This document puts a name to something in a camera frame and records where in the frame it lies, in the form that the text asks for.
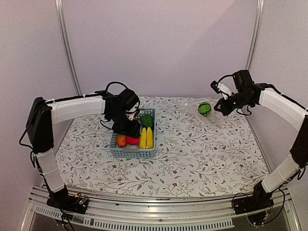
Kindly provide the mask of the clear zip top bag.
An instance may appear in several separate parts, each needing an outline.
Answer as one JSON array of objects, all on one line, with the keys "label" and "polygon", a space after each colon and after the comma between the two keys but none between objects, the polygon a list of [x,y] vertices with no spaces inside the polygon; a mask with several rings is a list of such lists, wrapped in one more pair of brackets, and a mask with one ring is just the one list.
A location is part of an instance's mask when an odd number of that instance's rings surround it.
[{"label": "clear zip top bag", "polygon": [[205,125],[217,125],[226,121],[222,113],[214,110],[217,102],[218,99],[214,98],[193,98],[186,103],[186,106],[199,122]]}]

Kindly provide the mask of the red toy apple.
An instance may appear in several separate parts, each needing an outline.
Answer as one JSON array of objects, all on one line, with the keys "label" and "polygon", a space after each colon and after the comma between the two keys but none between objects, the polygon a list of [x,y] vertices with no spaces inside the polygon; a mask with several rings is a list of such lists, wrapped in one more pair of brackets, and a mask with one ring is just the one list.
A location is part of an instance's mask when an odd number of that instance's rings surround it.
[{"label": "red toy apple", "polygon": [[126,143],[129,145],[139,145],[140,143],[140,138],[133,138],[130,136],[125,137]]}]

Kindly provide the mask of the green toy watermelon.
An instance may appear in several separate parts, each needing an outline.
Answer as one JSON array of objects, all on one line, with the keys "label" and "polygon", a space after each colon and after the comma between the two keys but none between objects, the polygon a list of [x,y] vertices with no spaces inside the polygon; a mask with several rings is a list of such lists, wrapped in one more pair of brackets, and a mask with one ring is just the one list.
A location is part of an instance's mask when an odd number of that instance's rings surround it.
[{"label": "green toy watermelon", "polygon": [[198,112],[200,115],[207,117],[212,111],[212,107],[207,102],[202,102],[198,106]]}]

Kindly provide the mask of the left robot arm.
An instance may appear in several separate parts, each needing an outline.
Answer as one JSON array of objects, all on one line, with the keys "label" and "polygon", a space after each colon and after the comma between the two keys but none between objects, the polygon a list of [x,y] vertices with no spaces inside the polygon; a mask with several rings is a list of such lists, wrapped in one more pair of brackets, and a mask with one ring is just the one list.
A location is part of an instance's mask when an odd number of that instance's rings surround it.
[{"label": "left robot arm", "polygon": [[83,116],[103,115],[106,122],[113,122],[110,129],[114,133],[138,138],[140,124],[134,117],[139,106],[139,97],[128,88],[118,95],[101,90],[57,100],[34,100],[23,135],[29,138],[28,148],[50,197],[61,209],[69,208],[72,202],[55,161],[53,126]]}]

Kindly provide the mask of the blue plastic basket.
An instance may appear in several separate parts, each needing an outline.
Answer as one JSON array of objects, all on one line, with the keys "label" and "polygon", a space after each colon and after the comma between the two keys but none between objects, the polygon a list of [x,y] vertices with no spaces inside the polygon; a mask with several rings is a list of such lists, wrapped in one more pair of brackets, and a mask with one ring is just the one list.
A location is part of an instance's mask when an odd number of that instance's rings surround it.
[{"label": "blue plastic basket", "polygon": [[156,146],[156,111],[142,108],[135,117],[140,125],[140,137],[132,138],[113,132],[109,150],[116,158],[153,158]]}]

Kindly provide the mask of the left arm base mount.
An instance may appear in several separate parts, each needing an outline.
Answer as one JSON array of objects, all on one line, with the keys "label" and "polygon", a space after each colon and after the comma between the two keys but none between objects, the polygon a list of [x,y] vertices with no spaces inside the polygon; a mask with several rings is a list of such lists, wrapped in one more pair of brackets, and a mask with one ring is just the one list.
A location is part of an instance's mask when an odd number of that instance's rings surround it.
[{"label": "left arm base mount", "polygon": [[69,211],[78,214],[85,214],[88,208],[88,197],[82,196],[80,193],[77,197],[69,195],[68,189],[65,185],[60,186],[52,190],[48,184],[48,181],[44,180],[47,190],[49,192],[49,198],[47,200],[47,205],[57,208],[61,211]]}]

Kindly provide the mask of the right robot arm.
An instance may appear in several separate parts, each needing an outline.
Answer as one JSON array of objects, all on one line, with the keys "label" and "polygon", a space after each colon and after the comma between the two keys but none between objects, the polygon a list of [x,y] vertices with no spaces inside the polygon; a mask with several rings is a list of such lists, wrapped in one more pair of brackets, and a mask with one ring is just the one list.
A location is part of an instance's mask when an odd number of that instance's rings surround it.
[{"label": "right robot arm", "polygon": [[222,94],[215,110],[228,115],[244,106],[261,106],[268,109],[269,118],[265,120],[263,132],[270,131],[275,138],[269,141],[280,145],[280,151],[286,152],[272,172],[254,188],[249,198],[249,206],[259,210],[267,203],[270,193],[279,186],[292,180],[300,170],[308,165],[308,112],[286,96],[278,93],[271,84],[249,83],[239,87],[237,93],[231,93],[222,83],[213,81],[212,89]]}]

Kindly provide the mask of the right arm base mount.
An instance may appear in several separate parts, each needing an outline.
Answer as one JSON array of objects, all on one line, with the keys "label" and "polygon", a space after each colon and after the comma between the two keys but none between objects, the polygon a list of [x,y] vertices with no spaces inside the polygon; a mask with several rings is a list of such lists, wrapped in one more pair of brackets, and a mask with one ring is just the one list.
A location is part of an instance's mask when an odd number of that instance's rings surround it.
[{"label": "right arm base mount", "polygon": [[266,192],[260,181],[254,186],[251,196],[246,195],[242,198],[233,198],[231,206],[237,215],[274,206],[272,192]]}]

